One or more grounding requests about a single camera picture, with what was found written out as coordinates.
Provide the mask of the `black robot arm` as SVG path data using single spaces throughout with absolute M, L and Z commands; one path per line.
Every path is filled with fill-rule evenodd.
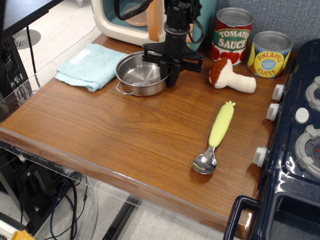
M 189 70 L 200 73 L 205 57 L 190 49 L 186 39 L 190 24 L 199 25 L 202 5 L 198 0 L 166 0 L 164 2 L 166 21 L 164 42 L 145 43 L 143 60 L 159 66 L 159 73 L 168 88 L 175 86 L 180 72 Z

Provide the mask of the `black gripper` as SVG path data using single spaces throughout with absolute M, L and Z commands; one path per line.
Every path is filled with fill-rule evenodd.
M 185 34 L 166 33 L 164 42 L 145 43 L 142 47 L 142 59 L 159 66 L 160 78 L 169 88 L 176 85 L 181 71 L 202 71 L 205 57 L 187 46 Z

